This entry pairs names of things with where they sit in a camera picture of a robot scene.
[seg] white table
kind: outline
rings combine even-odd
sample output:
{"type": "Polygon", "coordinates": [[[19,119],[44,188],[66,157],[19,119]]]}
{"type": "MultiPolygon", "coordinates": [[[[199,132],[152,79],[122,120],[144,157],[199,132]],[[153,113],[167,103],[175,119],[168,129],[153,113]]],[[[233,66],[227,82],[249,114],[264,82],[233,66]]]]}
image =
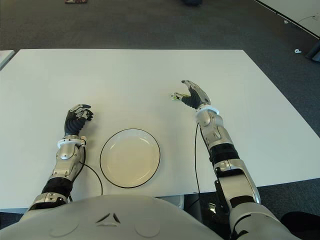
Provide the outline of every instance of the white table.
{"type": "MultiPolygon", "coordinates": [[[[181,80],[201,86],[220,110],[240,157],[257,186],[320,177],[320,139],[242,50],[20,50],[0,72],[0,208],[26,208],[52,171],[69,108],[92,105],[87,164],[102,177],[104,194],[171,196],[197,192],[194,110],[172,101],[187,93],[181,80]],[[123,189],[99,167],[106,140],[128,128],[158,141],[161,160],[146,184],[123,189]]],[[[201,192],[215,191],[215,175],[200,134],[197,171],[201,192]]],[[[100,185],[87,168],[72,191],[96,196],[100,185]]]]}
{"type": "Polygon", "coordinates": [[[0,51],[0,70],[9,61],[12,55],[15,53],[13,50],[0,51]]]}

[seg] white plate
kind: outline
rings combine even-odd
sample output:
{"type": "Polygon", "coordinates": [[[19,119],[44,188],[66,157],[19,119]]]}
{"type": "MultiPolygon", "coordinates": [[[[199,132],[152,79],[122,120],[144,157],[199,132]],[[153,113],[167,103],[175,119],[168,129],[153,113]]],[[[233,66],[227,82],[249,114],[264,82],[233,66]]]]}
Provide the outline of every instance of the white plate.
{"type": "Polygon", "coordinates": [[[103,146],[100,167],[105,178],[120,188],[146,183],[158,169],[160,149],[155,138],[140,129],[126,129],[103,146]]]}

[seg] floor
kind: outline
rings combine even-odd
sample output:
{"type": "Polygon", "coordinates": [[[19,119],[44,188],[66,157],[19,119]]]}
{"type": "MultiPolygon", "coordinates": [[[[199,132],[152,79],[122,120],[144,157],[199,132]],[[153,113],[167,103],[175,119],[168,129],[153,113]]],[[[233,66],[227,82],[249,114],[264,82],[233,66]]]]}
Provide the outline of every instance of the floor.
{"type": "MultiPolygon", "coordinates": [[[[203,0],[199,7],[181,0],[0,0],[1,50],[243,49],[320,136],[320,63],[304,57],[317,41],[253,0],[203,0]]],[[[259,191],[279,218],[289,211],[320,215],[320,179],[259,191]]],[[[216,229],[209,201],[214,193],[201,195],[203,222],[216,229]]],[[[0,214],[1,228],[7,216],[0,214]]]]}

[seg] black cable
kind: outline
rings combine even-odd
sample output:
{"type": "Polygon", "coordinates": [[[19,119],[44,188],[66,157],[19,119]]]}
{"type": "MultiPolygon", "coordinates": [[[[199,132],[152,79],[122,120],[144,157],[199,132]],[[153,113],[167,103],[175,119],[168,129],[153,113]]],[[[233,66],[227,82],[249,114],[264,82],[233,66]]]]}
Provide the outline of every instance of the black cable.
{"type": "MultiPolygon", "coordinates": [[[[83,147],[83,163],[86,163],[86,147],[83,147]]],[[[78,173],[75,175],[74,179],[71,181],[72,183],[75,182],[76,178],[79,176],[79,174],[81,173],[82,169],[84,169],[84,165],[81,166],[80,170],[78,171],[78,173]]]]}
{"type": "Polygon", "coordinates": [[[207,142],[205,141],[204,134],[202,133],[201,127],[200,127],[200,133],[201,133],[201,137],[202,137],[202,139],[203,139],[203,141],[205,143],[205,147],[208,150],[208,154],[210,156],[209,148],[208,148],[207,142]]]}
{"type": "Polygon", "coordinates": [[[104,195],[104,188],[103,188],[103,186],[102,186],[101,179],[100,179],[99,175],[97,174],[97,172],[96,172],[95,170],[93,170],[90,166],[88,166],[87,164],[82,163],[82,162],[80,162],[80,163],[82,164],[82,166],[86,166],[87,168],[91,169],[92,172],[95,173],[96,177],[98,178],[98,180],[99,180],[99,182],[100,182],[100,186],[101,186],[101,196],[103,196],[103,195],[104,195]]]}
{"type": "MultiPolygon", "coordinates": [[[[83,162],[79,162],[79,163],[81,164],[81,168],[80,168],[79,172],[75,175],[74,179],[71,181],[72,184],[74,183],[76,178],[79,176],[79,174],[82,172],[82,170],[84,169],[84,166],[86,166],[89,169],[91,169],[95,173],[95,175],[98,177],[99,182],[100,182],[100,186],[101,186],[101,196],[102,196],[103,193],[104,193],[104,190],[103,190],[103,185],[102,185],[102,182],[101,182],[101,179],[100,179],[99,175],[90,166],[86,165],[86,148],[85,147],[83,147],[83,162]]],[[[70,200],[71,203],[73,202],[71,194],[69,195],[69,200],[70,200]]]]}
{"type": "Polygon", "coordinates": [[[200,188],[199,188],[199,181],[198,181],[198,174],[197,174],[197,133],[198,133],[198,127],[199,123],[196,124],[196,129],[195,129],[195,137],[194,137],[194,171],[195,171],[195,178],[196,178],[196,185],[198,187],[198,198],[195,200],[187,209],[188,211],[196,202],[200,200],[200,188]]]}
{"type": "Polygon", "coordinates": [[[305,17],[305,18],[302,18],[300,21],[297,22],[297,24],[300,23],[302,20],[309,19],[309,18],[314,18],[314,17],[315,17],[315,15],[313,15],[313,16],[307,16],[307,17],[305,17]]]}

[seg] silver metal joint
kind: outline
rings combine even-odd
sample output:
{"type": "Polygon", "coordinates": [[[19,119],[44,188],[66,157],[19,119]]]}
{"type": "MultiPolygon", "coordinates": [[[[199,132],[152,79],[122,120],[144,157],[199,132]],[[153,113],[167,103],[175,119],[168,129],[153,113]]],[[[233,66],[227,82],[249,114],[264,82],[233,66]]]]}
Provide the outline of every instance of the silver metal joint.
{"type": "Polygon", "coordinates": [[[204,108],[196,114],[196,119],[208,149],[219,144],[233,144],[229,133],[224,128],[222,117],[216,111],[219,112],[214,108],[204,108]]]}
{"type": "Polygon", "coordinates": [[[56,193],[56,192],[45,192],[45,193],[42,193],[42,194],[38,195],[35,198],[35,200],[33,201],[32,205],[30,206],[30,208],[32,208],[32,206],[35,205],[35,204],[55,203],[58,199],[62,199],[65,203],[68,202],[68,199],[62,194],[59,194],[59,193],[56,193]]]}
{"type": "Polygon", "coordinates": [[[214,214],[216,214],[216,205],[212,202],[208,203],[208,207],[209,207],[209,211],[213,212],[214,214]]]}
{"type": "Polygon", "coordinates": [[[243,173],[218,178],[230,209],[232,208],[230,200],[240,196],[251,196],[256,203],[261,203],[258,189],[251,178],[244,161],[238,158],[220,161],[213,166],[213,169],[216,176],[223,175],[221,173],[226,173],[232,170],[241,170],[243,173]]]}
{"type": "Polygon", "coordinates": [[[57,146],[56,164],[49,179],[66,178],[70,181],[74,179],[80,169],[79,162],[82,160],[80,147],[87,144],[85,136],[66,135],[57,146]]]}

